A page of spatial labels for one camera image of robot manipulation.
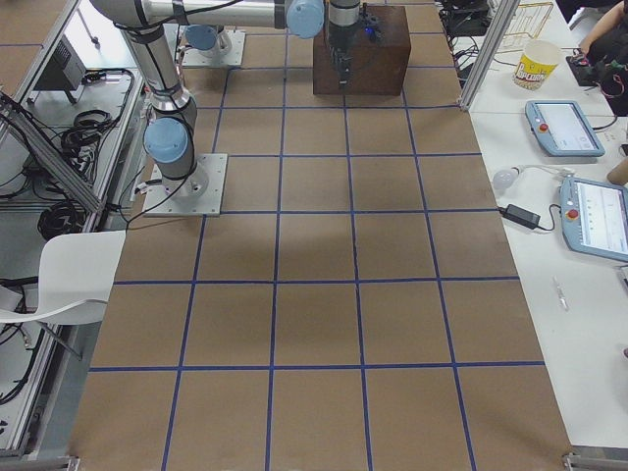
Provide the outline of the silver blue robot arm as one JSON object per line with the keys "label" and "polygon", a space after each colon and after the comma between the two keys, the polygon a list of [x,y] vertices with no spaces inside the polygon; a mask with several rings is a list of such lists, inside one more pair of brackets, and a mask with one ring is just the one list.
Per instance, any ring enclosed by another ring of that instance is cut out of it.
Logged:
{"label": "silver blue robot arm", "polygon": [[158,118],[180,113],[191,126],[196,105],[177,71],[165,24],[286,29],[300,38],[325,33],[339,87],[351,76],[354,35],[364,27],[359,1],[93,1],[118,28],[152,92]]}

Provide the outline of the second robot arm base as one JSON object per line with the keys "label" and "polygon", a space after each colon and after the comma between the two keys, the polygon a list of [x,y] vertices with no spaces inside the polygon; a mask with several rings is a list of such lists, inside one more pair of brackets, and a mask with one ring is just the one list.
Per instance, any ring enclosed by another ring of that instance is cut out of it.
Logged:
{"label": "second robot arm base", "polygon": [[232,48],[232,42],[223,26],[188,26],[185,39],[192,48],[205,53],[227,53]]}

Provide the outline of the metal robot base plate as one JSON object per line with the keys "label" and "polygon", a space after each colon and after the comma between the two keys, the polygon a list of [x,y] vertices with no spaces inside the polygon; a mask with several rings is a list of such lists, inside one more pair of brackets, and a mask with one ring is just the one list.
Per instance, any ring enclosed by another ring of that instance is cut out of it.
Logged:
{"label": "metal robot base plate", "polygon": [[146,190],[142,210],[148,217],[219,216],[227,167],[225,153],[198,154],[195,171],[182,183],[164,180],[154,164],[151,179],[159,182]]}

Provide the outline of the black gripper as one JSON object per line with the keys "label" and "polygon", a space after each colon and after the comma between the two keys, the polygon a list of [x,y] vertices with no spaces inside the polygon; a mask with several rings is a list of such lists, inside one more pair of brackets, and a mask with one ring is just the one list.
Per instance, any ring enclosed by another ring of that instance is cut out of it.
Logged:
{"label": "black gripper", "polygon": [[344,92],[351,77],[352,57],[350,48],[354,36],[354,26],[339,26],[328,20],[327,45],[331,62],[338,73],[338,91]]}

